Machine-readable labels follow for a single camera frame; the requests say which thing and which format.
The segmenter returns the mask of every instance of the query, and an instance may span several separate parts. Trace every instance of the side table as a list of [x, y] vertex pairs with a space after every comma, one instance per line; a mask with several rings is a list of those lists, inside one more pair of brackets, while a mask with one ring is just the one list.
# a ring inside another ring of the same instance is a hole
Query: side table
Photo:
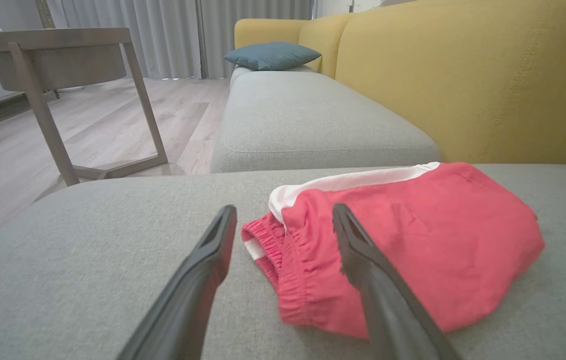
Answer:
[[[44, 91], [110, 82], [127, 75], [121, 45], [141, 100], [156, 155], [107, 170], [73, 165]], [[7, 91], [23, 91], [43, 132], [58, 171], [67, 186], [79, 178], [121, 178], [167, 163], [157, 121], [127, 28], [45, 29], [0, 32], [0, 83]]]

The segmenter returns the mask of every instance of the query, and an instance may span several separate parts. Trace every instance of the teal throw pillow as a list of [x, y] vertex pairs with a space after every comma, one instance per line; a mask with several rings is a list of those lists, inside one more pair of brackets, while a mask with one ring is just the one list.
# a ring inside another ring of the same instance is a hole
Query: teal throw pillow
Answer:
[[252, 70], [288, 70], [320, 57], [309, 47], [283, 41], [254, 43], [230, 51], [223, 57], [232, 64]]

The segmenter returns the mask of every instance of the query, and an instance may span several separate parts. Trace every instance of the sofa backrest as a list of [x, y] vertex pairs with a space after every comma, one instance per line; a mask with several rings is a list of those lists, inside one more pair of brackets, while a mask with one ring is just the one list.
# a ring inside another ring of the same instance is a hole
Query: sofa backrest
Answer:
[[334, 79], [341, 34], [353, 13], [334, 14], [315, 18], [301, 28], [299, 45], [321, 53], [321, 57], [306, 64], [312, 70]]
[[566, 163], [566, 0], [421, 0], [356, 14], [335, 79], [418, 126], [446, 162]]
[[308, 20], [277, 18], [244, 18], [234, 25], [234, 48], [270, 41], [299, 43], [299, 34]]

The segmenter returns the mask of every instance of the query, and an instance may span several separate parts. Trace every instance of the gray curtain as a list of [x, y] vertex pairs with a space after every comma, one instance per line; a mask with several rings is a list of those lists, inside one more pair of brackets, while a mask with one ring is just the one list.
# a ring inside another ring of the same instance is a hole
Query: gray curtain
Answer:
[[152, 79], [229, 78], [234, 66], [223, 56], [234, 48], [238, 20], [312, 14], [311, 0], [59, 1], [70, 28], [129, 28], [143, 76]]
[[61, 0], [61, 4], [70, 28], [129, 28], [144, 77], [201, 77], [195, 0]]
[[235, 48], [240, 19], [303, 19], [312, 16], [311, 0], [200, 0], [209, 78], [229, 78], [235, 66], [223, 56]]

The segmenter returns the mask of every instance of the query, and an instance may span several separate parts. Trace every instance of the gray ottoman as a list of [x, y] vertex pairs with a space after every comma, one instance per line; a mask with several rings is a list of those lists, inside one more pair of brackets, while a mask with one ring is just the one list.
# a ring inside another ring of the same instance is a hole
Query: gray ottoman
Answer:
[[[450, 339], [466, 360], [564, 360], [566, 165], [479, 168], [534, 208], [546, 249], [496, 312]], [[0, 228], [0, 360], [114, 359], [221, 206], [235, 204], [240, 225], [267, 212], [274, 187], [358, 170], [120, 178], [41, 199]], [[203, 358], [371, 353], [366, 341], [281, 323], [274, 290], [238, 240]]]
[[212, 173], [441, 160], [418, 127], [320, 73], [235, 69]]

